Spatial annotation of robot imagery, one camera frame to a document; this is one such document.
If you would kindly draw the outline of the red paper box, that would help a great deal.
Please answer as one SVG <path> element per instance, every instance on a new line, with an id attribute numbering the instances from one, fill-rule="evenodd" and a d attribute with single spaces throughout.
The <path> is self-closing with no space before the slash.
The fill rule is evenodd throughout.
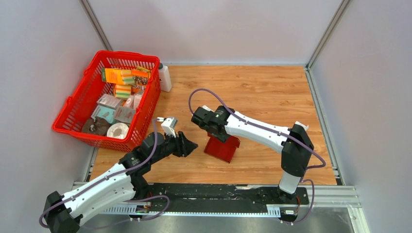
<path id="1" fill-rule="evenodd" d="M 211 134 L 207 134 L 209 140 L 204 148 L 204 153 L 226 163 L 231 163 L 235 151 L 240 147 L 240 140 L 237 137 L 229 136 L 222 142 Z"/>

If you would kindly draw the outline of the small white paper piece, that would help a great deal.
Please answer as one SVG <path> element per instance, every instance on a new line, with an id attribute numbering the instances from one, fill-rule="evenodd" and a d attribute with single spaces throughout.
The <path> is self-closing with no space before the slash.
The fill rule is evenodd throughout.
<path id="1" fill-rule="evenodd" d="M 309 125 L 305 125 L 305 124 L 303 124 L 303 123 L 301 123 L 301 122 L 299 122 L 299 121 L 296 121 L 295 124 L 296 124 L 296 125 L 300 125 L 301 127 L 303 127 L 303 129 L 304 129 L 305 131 L 307 131 L 308 128 L 309 128 Z"/>

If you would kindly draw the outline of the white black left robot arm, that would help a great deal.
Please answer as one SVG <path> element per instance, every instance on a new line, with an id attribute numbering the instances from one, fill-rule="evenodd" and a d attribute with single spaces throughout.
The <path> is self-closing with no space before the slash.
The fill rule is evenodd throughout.
<path id="1" fill-rule="evenodd" d="M 76 233 L 94 216 L 120 202 L 148 201 L 143 175 L 152 165 L 169 155 L 187 157 L 196 148 L 182 131 L 177 136 L 150 133 L 104 174 L 64 194 L 50 193 L 39 224 L 52 233 Z"/>

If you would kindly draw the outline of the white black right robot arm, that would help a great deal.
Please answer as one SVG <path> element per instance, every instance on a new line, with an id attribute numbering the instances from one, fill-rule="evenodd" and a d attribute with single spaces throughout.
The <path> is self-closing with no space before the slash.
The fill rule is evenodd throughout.
<path id="1" fill-rule="evenodd" d="M 281 180 L 277 197 L 283 203 L 296 198 L 298 184 L 304 177 L 314 151 L 306 128 L 296 122 L 291 128 L 267 124 L 219 106 L 216 111 L 198 107 L 191 121 L 205 130 L 209 141 L 204 152 L 231 162 L 240 146 L 240 138 L 263 144 L 281 155 Z"/>

